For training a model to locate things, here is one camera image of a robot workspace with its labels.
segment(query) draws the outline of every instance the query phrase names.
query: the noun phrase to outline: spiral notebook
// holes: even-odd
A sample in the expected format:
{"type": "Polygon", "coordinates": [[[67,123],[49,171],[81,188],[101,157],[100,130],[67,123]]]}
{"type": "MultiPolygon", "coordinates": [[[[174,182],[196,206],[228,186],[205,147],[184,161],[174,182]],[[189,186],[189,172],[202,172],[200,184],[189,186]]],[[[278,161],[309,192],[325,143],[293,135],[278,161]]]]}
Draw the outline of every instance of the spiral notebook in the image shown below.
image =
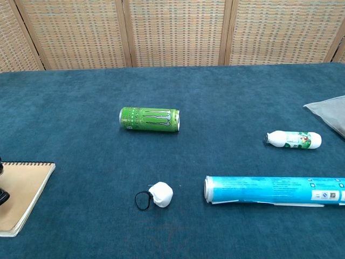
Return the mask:
{"type": "Polygon", "coordinates": [[[14,237],[26,223],[55,164],[3,162],[3,166],[0,188],[8,192],[10,198],[0,206],[0,236],[14,237]]]}

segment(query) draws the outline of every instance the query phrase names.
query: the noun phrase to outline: green energy drink can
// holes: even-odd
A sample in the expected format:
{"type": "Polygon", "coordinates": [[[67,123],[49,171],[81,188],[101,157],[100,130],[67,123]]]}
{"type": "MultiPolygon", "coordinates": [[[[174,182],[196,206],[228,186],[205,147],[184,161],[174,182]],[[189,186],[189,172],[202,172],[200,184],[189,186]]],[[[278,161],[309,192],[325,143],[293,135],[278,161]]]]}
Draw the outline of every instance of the green energy drink can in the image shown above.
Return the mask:
{"type": "Polygon", "coordinates": [[[161,108],[124,107],[119,121],[128,130],[170,131],[180,130],[180,111],[161,108]]]}

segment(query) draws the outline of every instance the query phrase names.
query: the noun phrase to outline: plastic bag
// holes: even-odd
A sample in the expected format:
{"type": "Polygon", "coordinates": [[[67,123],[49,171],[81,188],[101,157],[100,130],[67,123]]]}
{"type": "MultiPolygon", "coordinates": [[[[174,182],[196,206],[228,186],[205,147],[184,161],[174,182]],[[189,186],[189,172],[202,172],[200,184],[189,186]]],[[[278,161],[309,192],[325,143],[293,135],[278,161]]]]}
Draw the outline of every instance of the plastic bag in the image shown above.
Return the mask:
{"type": "Polygon", "coordinates": [[[305,104],[303,107],[320,116],[329,127],[345,138],[345,96],[305,104]]]}

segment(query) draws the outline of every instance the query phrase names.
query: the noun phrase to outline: blue carpet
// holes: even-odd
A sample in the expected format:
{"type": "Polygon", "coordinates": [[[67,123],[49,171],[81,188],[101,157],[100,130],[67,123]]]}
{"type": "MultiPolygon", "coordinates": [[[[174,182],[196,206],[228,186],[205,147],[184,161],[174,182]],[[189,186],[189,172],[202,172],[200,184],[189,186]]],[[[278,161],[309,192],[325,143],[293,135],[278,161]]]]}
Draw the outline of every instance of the blue carpet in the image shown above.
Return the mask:
{"type": "Polygon", "coordinates": [[[1,157],[57,165],[0,258],[344,258],[345,208],[203,197],[206,175],[344,177],[345,139],[303,108],[344,82],[342,64],[0,74],[1,157]],[[179,109],[180,132],[121,129],[124,106],[179,109]],[[275,130],[323,142],[263,145],[275,130]],[[139,211],[134,195],[158,181],[171,204],[139,211]]]}

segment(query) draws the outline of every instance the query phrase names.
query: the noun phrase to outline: white plastic bottle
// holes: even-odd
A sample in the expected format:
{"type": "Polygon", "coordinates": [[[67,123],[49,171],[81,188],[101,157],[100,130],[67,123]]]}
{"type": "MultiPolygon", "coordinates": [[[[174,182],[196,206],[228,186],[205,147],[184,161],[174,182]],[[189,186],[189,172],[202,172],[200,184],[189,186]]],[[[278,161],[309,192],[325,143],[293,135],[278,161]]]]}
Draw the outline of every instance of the white plastic bottle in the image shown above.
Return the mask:
{"type": "Polygon", "coordinates": [[[275,147],[295,147],[315,149],[322,143],[321,136],[315,132],[274,131],[267,133],[266,142],[275,147]]]}

